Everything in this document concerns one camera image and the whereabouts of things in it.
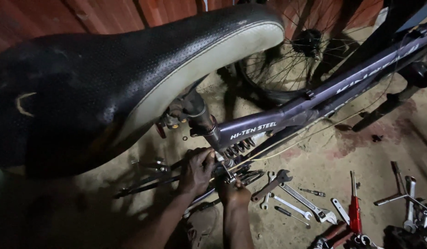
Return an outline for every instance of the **bicycle wheel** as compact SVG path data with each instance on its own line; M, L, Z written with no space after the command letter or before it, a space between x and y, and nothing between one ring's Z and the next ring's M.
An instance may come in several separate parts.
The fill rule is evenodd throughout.
M239 61L238 69L251 85L272 95L319 86L360 47L386 14L383 0L283 0L268 4L283 10L288 23L285 40Z

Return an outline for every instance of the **black perforated saddle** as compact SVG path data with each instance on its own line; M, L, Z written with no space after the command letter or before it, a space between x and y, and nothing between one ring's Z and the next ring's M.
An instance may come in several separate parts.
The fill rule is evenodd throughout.
M60 34L0 54L0 167L76 175L131 147L184 88L284 39L243 4L117 35Z

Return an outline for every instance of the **rear shock absorber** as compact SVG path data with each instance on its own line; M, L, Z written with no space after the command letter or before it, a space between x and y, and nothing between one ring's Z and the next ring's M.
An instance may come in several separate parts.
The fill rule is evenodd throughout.
M234 157L239 156L240 152L250 150L251 146L255 147L255 143L251 137L248 137L239 143L229 146L226 151L224 151L224 155L229 159L233 159Z

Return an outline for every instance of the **purple bicycle frame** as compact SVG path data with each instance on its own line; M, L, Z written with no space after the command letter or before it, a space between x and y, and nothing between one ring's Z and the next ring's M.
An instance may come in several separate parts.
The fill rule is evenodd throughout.
M427 33L427 23L421 25ZM255 113L224 122L218 125L219 142L211 144L217 150L224 150L239 141L257 133L270 130L281 130L287 126L304 125L319 117L318 111L311 110L323 101L341 93L350 87L377 75L389 65L412 54L427 45L427 34L420 38L405 38L378 53L371 59L359 64L338 77L325 82L320 87L305 95L293 99L277 109Z

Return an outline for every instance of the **concrete floor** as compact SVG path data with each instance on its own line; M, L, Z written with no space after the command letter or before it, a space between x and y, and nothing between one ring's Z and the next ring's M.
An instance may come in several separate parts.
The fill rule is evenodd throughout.
M381 96L388 84L388 80L383 81L343 107L331 119L334 122L339 121L366 107ZM404 87L403 79L395 75L388 92L398 92ZM226 85L220 76L212 73L200 86L199 91L208 103L211 114L216 116L219 122L225 116L225 90ZM258 111L251 103L238 99L233 116L239 117ZM352 125L359 119L356 116L345 123ZM329 123L321 121L311 127L307 134L314 133ZM340 132L331 127L279 156L255 162L252 169L276 172L280 169L290 170L294 178L289 185L325 192L325 198L308 193L304 193L304 196L316 206L335 212L337 218L340 217L330 199L337 198L347 210L351 194L349 171L355 171L357 181L361 183L358 195L363 230L375 243L382 245L383 229L387 225L401 226L405 217L404 200L381 207L372 203L396 193L390 161L397 161L404 175L414 176L418 183L416 195L427 198L427 147L418 138L415 129L427 136L427 89L421 90L405 105L360 133ZM159 212L160 208L170 201L169 191L176 186L168 185L112 200L112 195L120 187L128 185L133 178L141 174L130 161L148 161L155 156L161 156L167 162L173 163L181 159L190 148L208 146L204 138L189 136L187 124L166 132L168 138L161 139L155 128L152 128L137 144L117 158L73 179L35 183L10 176L4 177L0 198L0 244L5 243L6 248L17 248L18 241L21 240L19 234L23 230L35 231L42 227L39 236L44 238L46 247L114 247L120 240L140 228L145 220ZM307 134L301 134L295 140ZM373 134L383 135L384 138L381 142L373 143ZM183 136L187 136L188 140L183 141ZM261 189L267 180L266 177L261 178L250 185L249 190L255 192ZM274 192L286 201L306 209L283 190L277 188ZM55 201L52 202L54 204L46 211L47 215L37 219L34 227L18 225L24 218L28 203L42 194L55 196ZM209 200L216 198L216 194L213 194ZM262 210L255 203L250 203L249 206L251 231L256 248L306 248L317 235L330 226L329 223L319 223L312 219L312 228L307 230L299 221L275 211L273 207L278 205L277 201L270 200L269 205L269 210ZM205 248L222 247L221 223Z

